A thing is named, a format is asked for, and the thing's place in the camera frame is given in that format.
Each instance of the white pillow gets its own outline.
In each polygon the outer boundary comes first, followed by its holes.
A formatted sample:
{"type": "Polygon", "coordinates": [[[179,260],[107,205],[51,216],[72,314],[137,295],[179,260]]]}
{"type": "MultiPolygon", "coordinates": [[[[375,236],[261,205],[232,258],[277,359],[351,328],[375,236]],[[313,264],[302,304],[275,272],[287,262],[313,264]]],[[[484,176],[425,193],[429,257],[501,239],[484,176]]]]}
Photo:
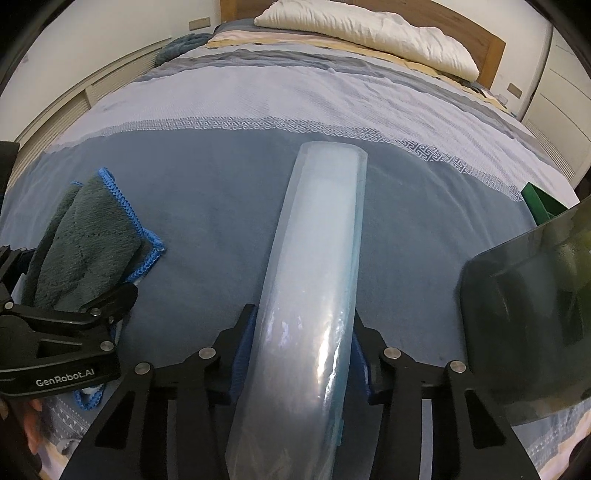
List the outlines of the white pillow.
{"type": "Polygon", "coordinates": [[[470,82],[479,75],[470,53],[455,38],[435,27],[414,27],[390,12],[372,12],[330,0],[278,0],[255,18],[255,25],[330,35],[470,82]]]}

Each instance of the wooden headboard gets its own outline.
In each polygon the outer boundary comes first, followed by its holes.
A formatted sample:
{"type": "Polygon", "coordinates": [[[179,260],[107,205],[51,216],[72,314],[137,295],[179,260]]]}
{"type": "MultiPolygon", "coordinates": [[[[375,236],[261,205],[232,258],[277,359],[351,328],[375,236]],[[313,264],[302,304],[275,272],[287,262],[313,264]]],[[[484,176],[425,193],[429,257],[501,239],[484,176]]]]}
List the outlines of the wooden headboard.
{"type": "MultiPolygon", "coordinates": [[[[505,42],[472,20],[431,0],[348,0],[346,3],[375,12],[397,13],[416,27],[441,29],[466,47],[480,70],[478,82],[491,87],[505,42]]],[[[271,4],[272,0],[220,0],[222,22],[255,18],[271,4]]]]}

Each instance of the bedspread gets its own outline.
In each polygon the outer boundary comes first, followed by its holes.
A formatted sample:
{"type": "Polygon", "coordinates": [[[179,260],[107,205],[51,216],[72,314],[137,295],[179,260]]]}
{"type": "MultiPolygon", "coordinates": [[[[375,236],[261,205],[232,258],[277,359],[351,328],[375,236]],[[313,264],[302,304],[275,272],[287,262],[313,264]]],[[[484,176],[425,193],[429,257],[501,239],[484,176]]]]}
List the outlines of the bedspread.
{"type": "MultiPolygon", "coordinates": [[[[259,302],[291,169],[309,141],[368,153],[356,307],[421,362],[465,360],[460,272],[535,227],[525,184],[577,203],[521,124],[445,81],[349,51],[241,44],[200,47],[101,99],[8,192],[0,239],[35,247],[69,182],[107,167],[168,246],[139,286],[122,363],[180,362],[259,302]]],[[[588,409],[519,429],[538,468],[588,409]]],[[[80,438],[96,412],[61,395],[46,415],[55,443],[80,438]]],[[[366,479],[381,412],[351,388],[344,416],[334,478],[366,479]]]]}

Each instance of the white wall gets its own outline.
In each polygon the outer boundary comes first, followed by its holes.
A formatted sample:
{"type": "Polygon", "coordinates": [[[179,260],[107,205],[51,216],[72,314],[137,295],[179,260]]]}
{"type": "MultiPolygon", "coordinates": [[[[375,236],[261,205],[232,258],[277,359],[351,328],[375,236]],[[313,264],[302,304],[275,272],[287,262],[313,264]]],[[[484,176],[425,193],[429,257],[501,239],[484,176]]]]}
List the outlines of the white wall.
{"type": "Polygon", "coordinates": [[[544,69],[552,25],[525,0],[435,0],[486,28],[506,43],[491,92],[509,100],[522,118],[544,69]],[[513,83],[521,99],[507,91],[513,83]]]}
{"type": "Polygon", "coordinates": [[[37,38],[0,96],[0,140],[14,140],[74,85],[124,55],[219,23],[219,0],[76,0],[37,38]]]}

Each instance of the blue gripper pad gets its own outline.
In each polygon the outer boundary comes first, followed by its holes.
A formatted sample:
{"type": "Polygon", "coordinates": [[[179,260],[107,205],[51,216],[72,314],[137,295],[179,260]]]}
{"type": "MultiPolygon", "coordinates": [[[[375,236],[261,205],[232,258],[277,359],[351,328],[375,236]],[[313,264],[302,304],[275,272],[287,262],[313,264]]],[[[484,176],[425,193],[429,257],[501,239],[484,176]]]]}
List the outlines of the blue gripper pad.
{"type": "Polygon", "coordinates": [[[248,362],[251,359],[252,341],[255,336],[256,313],[258,308],[252,309],[251,315],[246,323],[244,334],[236,350],[234,362],[232,363],[232,379],[230,381],[230,397],[233,403],[236,403],[242,387],[246,380],[246,373],[248,372],[248,362]]]}
{"type": "Polygon", "coordinates": [[[357,339],[357,334],[353,331],[353,341],[351,343],[351,367],[353,369],[354,381],[361,386],[363,393],[369,399],[372,392],[370,388],[371,384],[371,371],[368,367],[365,357],[361,350],[361,345],[357,339]]]}

